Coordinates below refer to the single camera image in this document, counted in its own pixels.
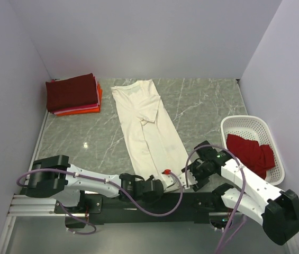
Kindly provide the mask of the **white t shirt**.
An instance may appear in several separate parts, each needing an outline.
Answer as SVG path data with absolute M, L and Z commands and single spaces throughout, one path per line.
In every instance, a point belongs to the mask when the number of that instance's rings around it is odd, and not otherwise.
M 111 88 L 134 172 L 148 179 L 169 169 L 182 174 L 188 153 L 153 80 Z

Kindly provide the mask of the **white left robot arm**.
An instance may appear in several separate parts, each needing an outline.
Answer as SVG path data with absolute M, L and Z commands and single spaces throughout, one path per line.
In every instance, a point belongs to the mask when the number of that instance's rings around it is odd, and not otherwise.
M 86 205 L 84 192 L 101 194 L 108 198 L 152 203 L 162 197 L 164 186 L 160 180 L 143 179 L 137 175 L 122 173 L 104 175 L 81 169 L 69 163 L 65 155 L 36 160 L 33 173 L 25 187 L 31 198 L 52 197 L 71 211 L 81 212 Z

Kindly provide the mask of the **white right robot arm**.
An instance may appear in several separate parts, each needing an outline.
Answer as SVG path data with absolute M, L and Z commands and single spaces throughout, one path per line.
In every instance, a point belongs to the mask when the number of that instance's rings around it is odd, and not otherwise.
M 223 147 L 205 141 L 193 153 L 198 159 L 186 161 L 182 170 L 186 187 L 198 191 L 214 174 L 228 180 L 213 191 L 216 210 L 239 211 L 260 224 L 267 237 L 280 246 L 299 233 L 299 197 L 294 191 L 284 191 L 260 178 Z

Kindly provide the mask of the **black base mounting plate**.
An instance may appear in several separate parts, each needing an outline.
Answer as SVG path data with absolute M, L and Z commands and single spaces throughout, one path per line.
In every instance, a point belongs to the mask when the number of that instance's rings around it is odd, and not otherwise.
M 88 214 L 90 223 L 146 223 L 146 222 L 194 222 L 208 224 L 210 214 L 226 212 L 234 208 L 240 192 L 229 184 L 223 184 L 213 192 L 167 193 L 154 203 L 140 201 L 140 206 L 151 212 L 145 214 L 129 199 L 108 198 L 100 194 L 80 192 L 79 203 L 67 207 L 70 213 Z

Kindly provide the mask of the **red t shirt in basket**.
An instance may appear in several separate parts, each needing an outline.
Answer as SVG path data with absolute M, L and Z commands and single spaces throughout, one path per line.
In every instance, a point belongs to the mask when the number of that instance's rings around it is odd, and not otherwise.
M 266 179 L 267 171 L 275 167 L 274 153 L 269 145 L 260 145 L 258 141 L 233 134 L 228 134 L 226 145 L 229 151 L 262 179 Z

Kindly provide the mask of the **white perforated plastic basket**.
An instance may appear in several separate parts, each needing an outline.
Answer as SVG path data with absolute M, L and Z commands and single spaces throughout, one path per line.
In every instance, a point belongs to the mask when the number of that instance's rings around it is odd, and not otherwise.
M 225 117 L 220 124 L 222 145 L 226 148 L 228 134 L 234 134 L 247 140 L 257 141 L 260 145 L 269 145 L 274 154 L 275 167 L 266 172 L 266 181 L 279 185 L 285 178 L 285 171 L 274 139 L 265 121 L 250 115 Z

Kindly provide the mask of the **pink folded shirt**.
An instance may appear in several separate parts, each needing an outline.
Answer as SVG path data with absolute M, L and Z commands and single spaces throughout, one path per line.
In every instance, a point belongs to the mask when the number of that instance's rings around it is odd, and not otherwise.
M 62 110 L 53 111 L 52 113 L 55 115 L 62 115 L 62 114 L 67 114 L 67 113 L 72 113 L 72 112 L 77 112 L 77 111 L 84 111 L 84 110 L 98 110 L 99 108 L 101 108 L 102 90 L 101 90 L 100 84 L 96 80 L 94 81 L 94 83 L 95 83 L 96 92 L 98 95 L 97 103 L 65 108 Z

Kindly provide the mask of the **dark red folded shirt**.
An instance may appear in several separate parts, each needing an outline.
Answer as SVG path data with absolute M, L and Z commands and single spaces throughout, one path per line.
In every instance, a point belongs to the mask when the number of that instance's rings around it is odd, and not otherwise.
M 49 112 L 99 104 L 97 82 L 92 73 L 65 80 L 48 81 L 46 91 L 46 107 Z

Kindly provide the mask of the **aluminium rail frame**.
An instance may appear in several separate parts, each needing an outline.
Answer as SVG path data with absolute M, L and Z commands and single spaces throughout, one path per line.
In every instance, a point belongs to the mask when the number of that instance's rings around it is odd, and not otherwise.
M 30 172 L 26 173 L 25 176 L 29 179 L 30 174 L 33 173 L 31 170 Z M 179 183 L 179 189 L 172 191 L 172 192 L 164 192 L 164 194 L 167 193 L 200 193 L 200 192 L 213 192 L 216 188 L 221 186 L 222 184 L 227 184 L 228 180 L 225 178 L 219 176 L 218 174 L 214 174 L 209 177 L 209 183 L 206 184 L 203 188 L 201 188 L 199 191 L 193 191 L 192 188 L 185 190 L 178 178 L 173 172 L 171 174 L 176 178 L 176 180 Z M 154 179 L 160 180 L 159 176 L 150 176 Z M 93 228 L 97 227 L 97 224 L 90 223 L 88 220 L 88 214 L 80 214 L 80 213 L 70 213 L 67 211 L 66 207 L 62 205 L 61 202 L 57 201 L 56 199 L 49 197 L 49 198 L 31 198 L 26 196 L 25 194 L 25 187 L 27 184 L 24 184 L 21 186 L 22 188 L 22 194 L 16 195 L 13 198 L 13 206 L 9 210 L 9 215 L 11 216 L 47 216 L 47 215 L 64 215 L 66 219 L 66 227 L 67 229 L 74 233 L 74 234 L 81 234 L 82 228 L 84 228 L 86 225 L 89 225 Z M 98 194 L 93 192 L 84 192 L 85 194 Z M 143 207 L 140 206 L 140 200 L 135 201 L 132 198 L 129 198 L 129 200 L 141 211 L 143 211 L 145 214 L 150 215 L 151 212 L 145 210 Z M 214 226 L 217 229 L 222 230 L 223 232 L 226 232 L 228 229 L 232 227 L 232 220 L 236 212 L 239 211 L 233 211 L 232 209 L 229 209 L 226 211 L 228 213 L 228 217 L 224 218 L 220 221 L 216 221 L 214 223 Z

